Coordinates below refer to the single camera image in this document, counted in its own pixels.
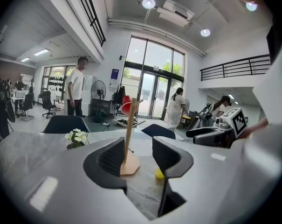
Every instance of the round ceiling light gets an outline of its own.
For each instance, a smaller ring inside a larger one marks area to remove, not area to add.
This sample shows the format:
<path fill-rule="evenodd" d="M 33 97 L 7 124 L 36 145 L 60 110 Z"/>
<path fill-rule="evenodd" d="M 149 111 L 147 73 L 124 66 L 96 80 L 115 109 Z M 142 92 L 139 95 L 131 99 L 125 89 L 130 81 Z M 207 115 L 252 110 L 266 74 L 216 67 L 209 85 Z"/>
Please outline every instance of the round ceiling light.
<path fill-rule="evenodd" d="M 201 36 L 209 36 L 210 35 L 210 30 L 204 28 L 201 30 Z"/>
<path fill-rule="evenodd" d="M 151 9 L 155 7 L 155 1 L 154 0 L 143 0 L 142 5 L 146 9 Z"/>
<path fill-rule="evenodd" d="M 247 2 L 247 9 L 249 10 L 249 11 L 255 11 L 256 9 L 257 9 L 257 7 L 258 7 L 258 5 L 257 4 L 254 4 L 254 3 L 251 3 L 251 2 Z"/>

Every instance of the black metal railing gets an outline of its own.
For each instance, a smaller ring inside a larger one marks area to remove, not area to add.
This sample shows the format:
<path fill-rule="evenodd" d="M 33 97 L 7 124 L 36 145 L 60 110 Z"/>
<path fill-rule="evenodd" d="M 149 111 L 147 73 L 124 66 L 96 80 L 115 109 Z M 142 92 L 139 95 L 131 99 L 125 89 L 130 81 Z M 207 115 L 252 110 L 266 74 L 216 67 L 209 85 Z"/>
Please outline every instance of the black metal railing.
<path fill-rule="evenodd" d="M 201 81 L 266 74 L 270 66 L 269 55 L 249 57 L 201 69 Z"/>
<path fill-rule="evenodd" d="M 102 27 L 100 26 L 97 14 L 95 12 L 92 0 L 80 0 L 80 1 L 89 19 L 90 26 L 94 29 L 94 32 L 100 42 L 100 45 L 103 46 L 103 43 L 106 40 L 103 34 Z"/>

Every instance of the black office chair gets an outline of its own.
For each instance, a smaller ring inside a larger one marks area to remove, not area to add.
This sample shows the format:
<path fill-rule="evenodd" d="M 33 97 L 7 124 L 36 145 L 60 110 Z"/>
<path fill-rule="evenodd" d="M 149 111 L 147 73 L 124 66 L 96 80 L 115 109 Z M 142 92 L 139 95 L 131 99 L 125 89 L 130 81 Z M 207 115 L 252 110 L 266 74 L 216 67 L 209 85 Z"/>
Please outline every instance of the black office chair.
<path fill-rule="evenodd" d="M 144 132 L 145 134 L 153 137 L 153 136 L 163 136 L 163 137 L 167 137 L 170 139 L 175 140 L 176 139 L 176 135 L 173 131 L 164 128 L 162 126 L 156 125 L 156 124 L 152 124 L 149 125 L 148 127 L 146 127 L 145 129 L 142 129 L 142 132 Z"/>
<path fill-rule="evenodd" d="M 46 118 L 48 118 L 49 115 L 56 115 L 55 112 L 51 112 L 51 109 L 56 107 L 55 105 L 52 105 L 51 92 L 50 91 L 44 91 L 42 93 L 41 98 L 42 98 L 42 107 L 44 109 L 48 110 L 48 112 L 43 114 L 42 116 L 47 115 Z"/>
<path fill-rule="evenodd" d="M 85 121 L 80 116 L 57 115 L 51 118 L 44 133 L 69 133 L 74 129 L 90 133 Z"/>
<path fill-rule="evenodd" d="M 23 119 L 23 117 L 22 117 L 22 120 L 24 120 L 24 121 L 29 121 L 29 120 L 34 118 L 34 116 L 29 115 L 29 111 L 28 111 L 30 109 L 33 109 L 33 106 L 32 106 L 33 98 L 34 98 L 34 94 L 27 94 L 25 96 L 24 103 L 23 104 L 20 103 L 20 110 L 23 110 L 25 115 L 26 115 L 26 111 L 28 113 L 28 117 L 27 118 Z"/>

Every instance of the brown wall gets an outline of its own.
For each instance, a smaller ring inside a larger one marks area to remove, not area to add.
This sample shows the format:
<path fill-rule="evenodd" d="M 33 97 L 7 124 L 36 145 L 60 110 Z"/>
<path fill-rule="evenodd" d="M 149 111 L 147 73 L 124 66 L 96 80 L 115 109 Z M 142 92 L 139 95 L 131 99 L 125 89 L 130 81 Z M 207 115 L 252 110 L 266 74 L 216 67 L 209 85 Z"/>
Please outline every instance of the brown wall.
<path fill-rule="evenodd" d="M 20 74 L 34 76 L 35 70 L 36 68 L 32 68 L 29 66 L 0 61 L 0 77 L 5 80 L 10 78 L 13 86 L 20 77 Z"/>

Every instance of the marble tabletop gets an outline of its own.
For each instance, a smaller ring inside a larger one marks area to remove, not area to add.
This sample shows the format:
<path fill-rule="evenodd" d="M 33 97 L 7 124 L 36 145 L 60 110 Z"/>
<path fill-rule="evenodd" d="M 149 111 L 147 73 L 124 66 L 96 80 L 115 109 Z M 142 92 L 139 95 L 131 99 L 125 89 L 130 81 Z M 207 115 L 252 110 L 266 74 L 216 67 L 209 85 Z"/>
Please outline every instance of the marble tabletop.
<path fill-rule="evenodd" d="M 97 141 L 125 137 L 126 130 L 90 133 L 90 145 Z M 13 132 L 0 143 L 0 179 L 13 188 L 27 174 L 50 158 L 66 151 L 70 143 L 64 134 Z M 155 178 L 158 168 L 152 156 L 152 137 L 134 128 L 130 148 L 138 156 L 140 169 L 127 181 L 127 197 L 148 219 L 157 217 L 163 183 Z"/>

